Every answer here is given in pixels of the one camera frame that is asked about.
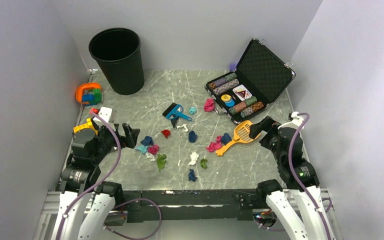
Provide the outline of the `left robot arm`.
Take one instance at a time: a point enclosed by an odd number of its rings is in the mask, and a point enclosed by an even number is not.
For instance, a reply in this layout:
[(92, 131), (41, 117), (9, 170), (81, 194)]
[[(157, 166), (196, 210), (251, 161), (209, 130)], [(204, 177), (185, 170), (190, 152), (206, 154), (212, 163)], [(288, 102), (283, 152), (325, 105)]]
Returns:
[(111, 210), (124, 203), (120, 183), (98, 180), (99, 164), (110, 152), (134, 148), (140, 129), (122, 124), (98, 126), (92, 120), (73, 128), (71, 153), (61, 172), (59, 207), (53, 240), (93, 240)]

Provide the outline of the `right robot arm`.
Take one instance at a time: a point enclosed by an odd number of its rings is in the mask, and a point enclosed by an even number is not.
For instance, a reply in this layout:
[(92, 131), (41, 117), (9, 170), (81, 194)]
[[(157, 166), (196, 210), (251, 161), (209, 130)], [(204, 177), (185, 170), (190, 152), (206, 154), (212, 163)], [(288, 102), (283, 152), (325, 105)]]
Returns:
[(301, 130), (309, 119), (308, 113), (294, 111), (289, 122), (278, 124), (267, 116), (250, 126), (252, 139), (266, 132), (259, 143), (273, 154), (286, 184), (283, 189), (277, 180), (262, 181), (257, 185), (255, 199), (260, 207), (274, 212), (291, 240), (335, 240), (316, 170), (303, 157)]

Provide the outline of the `blue hand brush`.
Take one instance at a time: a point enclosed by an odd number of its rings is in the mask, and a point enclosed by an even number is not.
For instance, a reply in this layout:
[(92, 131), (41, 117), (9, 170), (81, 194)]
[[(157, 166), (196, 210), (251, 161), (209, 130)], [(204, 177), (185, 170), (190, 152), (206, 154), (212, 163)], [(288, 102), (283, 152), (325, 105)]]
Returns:
[(187, 121), (192, 121), (192, 118), (183, 113), (184, 108), (182, 105), (177, 104), (175, 102), (171, 103), (168, 108), (162, 113), (166, 119), (172, 120), (175, 118), (183, 118)]

